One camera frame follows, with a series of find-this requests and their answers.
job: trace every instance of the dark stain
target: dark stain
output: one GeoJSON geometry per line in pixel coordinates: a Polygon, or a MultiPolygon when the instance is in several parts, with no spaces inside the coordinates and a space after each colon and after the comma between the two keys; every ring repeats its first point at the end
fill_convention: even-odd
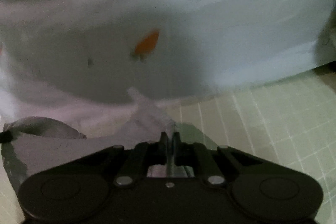
{"type": "Polygon", "coordinates": [[[91,57],[89,57],[87,59],[87,68],[91,68],[93,66],[93,59],[91,57]]]}

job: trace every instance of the toy carrot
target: toy carrot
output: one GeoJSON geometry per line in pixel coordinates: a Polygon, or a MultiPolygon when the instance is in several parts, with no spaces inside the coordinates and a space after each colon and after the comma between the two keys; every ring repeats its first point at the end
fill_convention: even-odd
{"type": "Polygon", "coordinates": [[[140,41],[137,46],[135,47],[134,51],[131,52],[131,57],[136,60],[140,58],[143,62],[145,61],[146,57],[153,52],[156,47],[156,44],[159,39],[159,30],[155,29],[152,31],[146,38],[140,41]]]}

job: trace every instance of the white fabric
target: white fabric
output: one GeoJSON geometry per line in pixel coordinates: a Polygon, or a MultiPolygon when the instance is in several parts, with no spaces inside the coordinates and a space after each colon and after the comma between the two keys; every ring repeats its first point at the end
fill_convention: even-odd
{"type": "Polygon", "coordinates": [[[277,80],[333,61],[318,39],[334,0],[0,0],[8,122],[111,119],[126,90],[152,99],[277,80]],[[129,59],[160,28],[145,64],[129,59]]]}

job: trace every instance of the tiled surface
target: tiled surface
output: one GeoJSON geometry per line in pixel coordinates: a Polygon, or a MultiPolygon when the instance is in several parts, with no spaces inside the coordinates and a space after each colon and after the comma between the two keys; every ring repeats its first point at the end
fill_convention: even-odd
{"type": "MultiPolygon", "coordinates": [[[[228,144],[313,176],[325,193],[317,220],[329,224],[336,223],[335,91],[336,74],[319,68],[268,85],[189,99],[166,110],[182,123],[184,141],[209,148],[228,144]]],[[[126,120],[114,121],[114,128],[126,120]]],[[[0,224],[19,223],[22,213],[2,166],[0,180],[0,224]]]]}

